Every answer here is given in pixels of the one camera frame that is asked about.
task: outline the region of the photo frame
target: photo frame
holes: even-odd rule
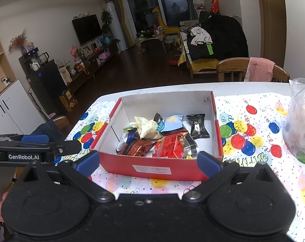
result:
[[[84,47],[82,48],[82,50],[83,50],[83,52],[84,52],[84,54],[85,54],[86,56],[89,56],[90,54],[93,53],[93,50],[92,50],[89,46],[84,46]]]

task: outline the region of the television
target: television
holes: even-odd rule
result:
[[[102,34],[96,14],[72,20],[80,44],[84,44]]]

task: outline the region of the pink towel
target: pink towel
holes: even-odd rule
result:
[[[244,82],[270,82],[275,63],[271,60],[250,57]]]

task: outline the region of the white kettle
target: white kettle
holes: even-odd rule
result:
[[[37,62],[33,62],[32,64],[30,64],[30,67],[32,70],[37,71],[40,68],[40,65]]]

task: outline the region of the white tabletop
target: white tabletop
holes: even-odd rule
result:
[[[290,95],[288,83],[274,82],[224,82],[224,83],[193,83],[180,84],[177,86],[162,86],[144,88],[132,91],[119,92],[101,96],[98,101],[116,101],[120,97],[130,94],[147,94],[160,92],[177,91],[213,91],[214,96],[240,95],[240,94],[259,94],[259,93],[278,93]]]

